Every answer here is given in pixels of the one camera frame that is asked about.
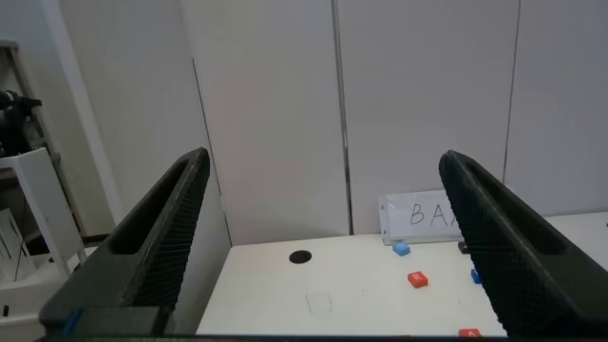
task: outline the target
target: blue object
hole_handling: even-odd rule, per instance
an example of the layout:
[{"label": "blue object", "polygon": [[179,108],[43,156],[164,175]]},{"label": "blue object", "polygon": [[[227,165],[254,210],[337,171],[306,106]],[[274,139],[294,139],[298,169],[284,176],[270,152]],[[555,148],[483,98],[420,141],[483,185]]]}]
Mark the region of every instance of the blue object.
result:
[{"label": "blue object", "polygon": [[482,279],[479,277],[479,274],[477,273],[477,270],[472,269],[471,270],[471,276],[473,277],[473,281],[475,281],[475,284],[481,284],[482,283]]},{"label": "blue object", "polygon": [[402,257],[409,254],[409,246],[406,243],[395,243],[392,245],[392,251]]}]

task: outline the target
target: black object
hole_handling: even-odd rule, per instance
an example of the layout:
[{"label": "black object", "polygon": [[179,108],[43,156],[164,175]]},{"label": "black object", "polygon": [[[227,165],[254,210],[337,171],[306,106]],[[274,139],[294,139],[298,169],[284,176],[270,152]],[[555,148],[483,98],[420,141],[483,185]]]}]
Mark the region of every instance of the black object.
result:
[{"label": "black object", "polygon": [[[202,149],[176,162],[41,311],[40,320],[47,328],[46,340],[403,339],[403,336],[160,336],[170,330],[170,311],[186,263],[183,250],[189,250],[208,172],[209,159]],[[441,159],[440,174],[485,291],[510,338],[605,336],[608,292],[604,290],[608,289],[608,275],[595,261],[474,160],[450,151]],[[174,238],[179,237],[187,238],[178,243]],[[297,251],[290,259],[296,255],[300,260],[306,252]],[[176,270],[165,266],[173,256],[179,260],[174,264]],[[462,339],[408,336],[407,340]]]},{"label": "black object", "polygon": [[170,327],[208,178],[205,149],[177,160],[43,307],[47,336]]},{"label": "black object", "polygon": [[0,157],[17,156],[31,151],[23,125],[33,117],[31,110],[42,105],[40,100],[30,99],[14,91],[0,91]]},{"label": "black object", "polygon": [[608,336],[608,273],[471,158],[439,173],[492,308],[511,336]]},{"label": "black object", "polygon": [[307,262],[312,257],[313,257],[313,255],[309,251],[295,251],[289,256],[289,260],[292,263],[300,264],[300,263]]},{"label": "black object", "polygon": [[462,254],[468,254],[468,246],[463,241],[458,242],[458,249]]}]

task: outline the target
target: white sign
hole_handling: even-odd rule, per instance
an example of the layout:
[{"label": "white sign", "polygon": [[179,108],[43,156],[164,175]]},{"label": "white sign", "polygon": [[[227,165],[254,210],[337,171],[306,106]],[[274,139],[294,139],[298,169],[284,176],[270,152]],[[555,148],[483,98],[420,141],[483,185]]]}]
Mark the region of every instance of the white sign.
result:
[{"label": "white sign", "polygon": [[378,205],[386,244],[462,240],[445,190],[385,195]]}]

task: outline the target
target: white wall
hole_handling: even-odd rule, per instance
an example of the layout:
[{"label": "white wall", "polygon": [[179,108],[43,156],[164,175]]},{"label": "white wall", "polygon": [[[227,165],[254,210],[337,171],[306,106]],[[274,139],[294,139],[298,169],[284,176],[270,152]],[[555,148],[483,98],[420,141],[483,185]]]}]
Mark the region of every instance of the white wall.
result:
[{"label": "white wall", "polygon": [[115,223],[41,0],[0,0],[0,37],[20,46],[32,91],[43,101],[42,119],[61,154],[84,234],[111,231]]},{"label": "white wall", "polygon": [[608,3],[523,0],[506,183],[544,215],[608,210]]},{"label": "white wall", "polygon": [[[177,157],[209,149],[180,5],[61,5],[126,214]],[[229,248],[214,168],[175,311],[178,332],[198,326]]]},{"label": "white wall", "polygon": [[448,149],[502,178],[517,10],[338,2],[356,234],[379,232],[379,196],[441,189]]},{"label": "white wall", "polygon": [[331,2],[181,3],[232,241],[347,235]]}]

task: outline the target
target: small block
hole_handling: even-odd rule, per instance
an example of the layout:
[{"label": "small block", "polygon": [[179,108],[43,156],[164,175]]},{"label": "small block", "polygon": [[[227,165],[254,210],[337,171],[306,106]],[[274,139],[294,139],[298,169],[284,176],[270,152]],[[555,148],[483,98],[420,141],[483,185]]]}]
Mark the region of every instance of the small block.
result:
[{"label": "small block", "polygon": [[458,249],[460,250],[460,253],[468,254],[468,246],[466,246],[466,243],[463,241],[458,242]]},{"label": "small block", "polygon": [[458,335],[461,337],[482,337],[478,329],[460,329]]},{"label": "small block", "polygon": [[482,279],[479,277],[479,274],[477,273],[477,270],[475,270],[475,269],[471,270],[471,277],[473,278],[473,281],[475,281],[475,284],[481,284],[482,283]]},{"label": "small block", "polygon": [[392,245],[392,251],[402,257],[409,254],[409,246],[406,243],[395,243]]},{"label": "small block", "polygon": [[420,271],[409,274],[408,280],[411,283],[411,285],[416,289],[428,285],[427,277],[425,275],[423,275],[423,273]]}]

